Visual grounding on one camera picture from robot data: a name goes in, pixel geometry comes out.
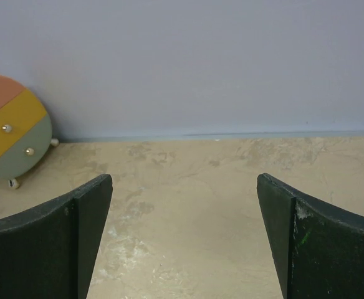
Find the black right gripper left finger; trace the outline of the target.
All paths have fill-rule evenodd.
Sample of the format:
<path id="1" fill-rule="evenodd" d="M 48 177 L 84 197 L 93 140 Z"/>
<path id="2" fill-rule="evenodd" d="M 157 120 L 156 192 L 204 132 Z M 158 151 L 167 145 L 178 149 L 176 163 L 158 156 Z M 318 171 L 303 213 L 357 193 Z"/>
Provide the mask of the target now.
<path id="1" fill-rule="evenodd" d="M 0 298 L 86 298 L 112 177 L 0 219 Z"/>

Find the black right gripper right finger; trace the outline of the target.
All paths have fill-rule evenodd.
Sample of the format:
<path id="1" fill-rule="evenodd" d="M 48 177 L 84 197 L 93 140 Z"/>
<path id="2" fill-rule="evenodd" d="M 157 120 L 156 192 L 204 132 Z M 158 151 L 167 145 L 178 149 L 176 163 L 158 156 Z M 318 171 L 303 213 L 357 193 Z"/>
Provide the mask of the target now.
<path id="1" fill-rule="evenodd" d="M 257 196 L 284 298 L 364 298 L 364 217 L 270 174 Z"/>

